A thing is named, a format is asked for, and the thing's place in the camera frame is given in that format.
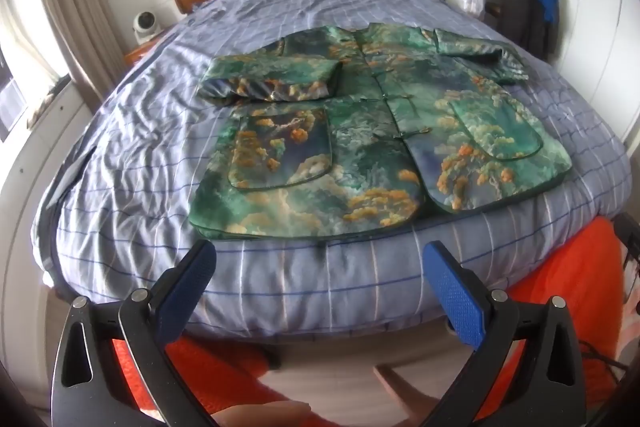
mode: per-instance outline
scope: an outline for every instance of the wooden nightstand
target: wooden nightstand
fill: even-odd
[[[156,45],[156,42],[158,42],[162,37],[164,37],[172,27],[173,26],[169,26],[167,29],[162,30],[162,33],[158,34],[150,41],[145,42],[144,44],[140,44],[135,50],[127,53],[124,56],[124,61],[126,65],[129,68],[132,68],[137,63],[139,63],[140,59],[146,55],[146,52],[148,52],[151,48],[153,48]]]

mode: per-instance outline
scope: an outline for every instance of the jacket pocket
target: jacket pocket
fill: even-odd
[[[507,97],[489,98],[466,91],[461,100],[453,100],[449,105],[466,134],[493,158],[526,158],[543,146],[540,135],[514,110]]]
[[[246,116],[236,133],[228,179],[247,190],[287,187],[318,178],[331,167],[324,108]]]

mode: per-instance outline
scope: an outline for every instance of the cable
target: cable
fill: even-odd
[[[613,360],[613,359],[610,359],[609,357],[606,357],[605,355],[602,355],[600,352],[598,352],[598,350],[595,347],[593,347],[587,341],[578,340],[578,343],[582,344],[588,349],[587,352],[585,351],[581,352],[581,355],[585,360],[600,360],[601,362],[604,362],[605,367],[607,368],[607,371],[609,371],[609,374],[611,375],[611,378],[613,378],[616,384],[620,383],[620,380],[618,379],[616,374],[613,372],[613,369],[611,367],[616,367],[618,369],[621,369],[622,371],[626,371],[627,369],[629,369],[628,365],[625,365],[624,363],[618,362],[618,360]]]

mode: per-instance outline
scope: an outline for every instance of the blue checkered bedding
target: blue checkered bedding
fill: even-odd
[[[189,203],[229,111],[195,94],[214,56],[315,26],[370,22],[501,38],[439,0],[208,1],[127,76],[70,152],[66,164],[96,147],[58,222],[68,283],[94,301],[123,298],[151,286],[198,238]],[[532,79],[508,89],[572,156],[562,185],[500,210],[417,221],[375,240],[217,242],[215,276],[188,327],[211,337],[289,341],[417,325],[442,314],[418,256],[428,241],[439,239],[487,285],[504,288],[594,216],[616,214],[631,188],[622,143],[555,70],[523,56]]]

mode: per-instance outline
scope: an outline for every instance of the bed sheet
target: bed sheet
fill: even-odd
[[[204,3],[127,75],[62,167],[95,147],[58,221],[67,282],[94,301],[124,298],[151,286],[197,240],[189,203],[229,112],[196,96],[214,56],[249,52],[315,26],[371,22],[504,40],[440,0]],[[531,79],[507,89],[571,155],[574,167],[561,185],[499,210],[416,221],[372,240],[216,242],[218,267],[188,328],[210,337],[291,341],[409,327],[442,314],[420,263],[427,242],[442,241],[485,284],[504,288],[598,214],[616,214],[631,188],[622,143],[551,66],[522,56]],[[36,216],[34,245],[38,234]]]

